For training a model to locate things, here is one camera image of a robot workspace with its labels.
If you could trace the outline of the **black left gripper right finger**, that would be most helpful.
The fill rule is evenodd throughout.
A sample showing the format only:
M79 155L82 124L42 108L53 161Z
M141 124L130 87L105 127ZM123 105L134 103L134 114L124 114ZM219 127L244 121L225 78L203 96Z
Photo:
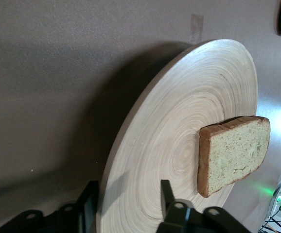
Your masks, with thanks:
M202 216L193 204L184 199L176 199L169 180L161 180L160 197L163 221L158 233L201 233L204 228Z

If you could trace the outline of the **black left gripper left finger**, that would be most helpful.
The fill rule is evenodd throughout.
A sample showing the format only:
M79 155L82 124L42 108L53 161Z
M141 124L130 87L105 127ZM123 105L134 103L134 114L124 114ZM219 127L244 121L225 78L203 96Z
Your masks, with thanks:
M97 212L99 182L90 181L79 198L61 206L48 217L47 233L88 233Z

